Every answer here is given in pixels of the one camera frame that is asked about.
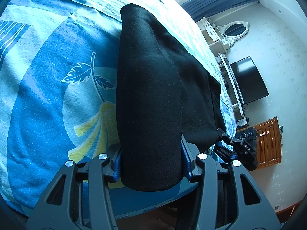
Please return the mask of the black router device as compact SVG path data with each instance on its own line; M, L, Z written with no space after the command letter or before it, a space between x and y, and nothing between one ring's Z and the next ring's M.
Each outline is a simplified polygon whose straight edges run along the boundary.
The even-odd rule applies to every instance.
M249 125L249 118L248 117L244 117L242 119L239 119L236 121L236 125L237 125L237 128L241 128L241 127L246 127Z

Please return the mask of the black flat television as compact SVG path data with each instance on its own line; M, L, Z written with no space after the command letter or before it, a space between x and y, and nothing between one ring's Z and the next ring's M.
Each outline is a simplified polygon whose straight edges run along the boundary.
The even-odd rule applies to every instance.
M265 82L250 56L230 65L243 105L269 96Z

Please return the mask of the white tv stand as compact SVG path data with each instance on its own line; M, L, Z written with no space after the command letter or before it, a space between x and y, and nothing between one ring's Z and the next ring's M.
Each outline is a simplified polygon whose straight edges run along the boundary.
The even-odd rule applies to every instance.
M225 71L226 73L228 74L228 77L229 77L229 81L231 83L231 85L229 85L230 87L232 87L232 89L234 90L234 95L235 95L235 98L236 98L236 103L234 105L232 105L233 109L238 109L239 110L239 114L241 115L242 118L245 117L245 112L243 110L243 104L242 104L242 101L241 101L241 93L239 91L239 89L237 88L237 83L236 83L236 80L234 78L234 75L233 75L233 72L230 68L230 64L227 63L225 61L226 59L226 56L222 53L218 53L218 57L216 57L216 61L218 62L219 64L219 67L224 67L225 68Z

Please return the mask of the white vanity dresser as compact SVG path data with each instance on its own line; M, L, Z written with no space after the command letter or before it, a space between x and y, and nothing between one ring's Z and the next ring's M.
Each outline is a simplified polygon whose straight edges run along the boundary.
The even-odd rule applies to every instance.
M221 32L218 30L215 24L210 22L209 18L203 17L196 24L200 28L205 41L216 57L220 53L227 54L230 46L226 42L225 38L221 35Z

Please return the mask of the blue patchwork bed sheet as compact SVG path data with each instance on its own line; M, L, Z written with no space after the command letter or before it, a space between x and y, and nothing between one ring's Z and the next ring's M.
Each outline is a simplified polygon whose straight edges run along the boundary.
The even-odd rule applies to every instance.
M67 161L118 140L120 10L150 11L217 80L222 74L175 0L11 0L1 15L1 195L30 215Z

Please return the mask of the brown wooden cabinet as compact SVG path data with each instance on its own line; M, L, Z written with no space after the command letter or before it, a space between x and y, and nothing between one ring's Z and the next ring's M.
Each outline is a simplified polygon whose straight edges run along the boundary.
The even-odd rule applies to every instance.
M235 137L252 140L257 133L257 169L281 163L281 133L277 116L257 125L240 129Z

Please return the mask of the black pants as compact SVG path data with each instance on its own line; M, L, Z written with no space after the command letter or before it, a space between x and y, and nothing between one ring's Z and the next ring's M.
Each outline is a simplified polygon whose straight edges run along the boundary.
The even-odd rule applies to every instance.
M148 10L121 9L116 123L121 181L143 192L183 178L181 140L205 152L225 123L221 84Z

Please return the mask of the white oval vanity mirror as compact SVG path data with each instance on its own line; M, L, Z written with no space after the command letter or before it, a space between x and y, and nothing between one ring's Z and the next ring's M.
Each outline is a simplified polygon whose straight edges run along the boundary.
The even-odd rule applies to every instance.
M232 47L249 32L249 23L245 21L233 21L226 25L218 26L218 29L228 46Z

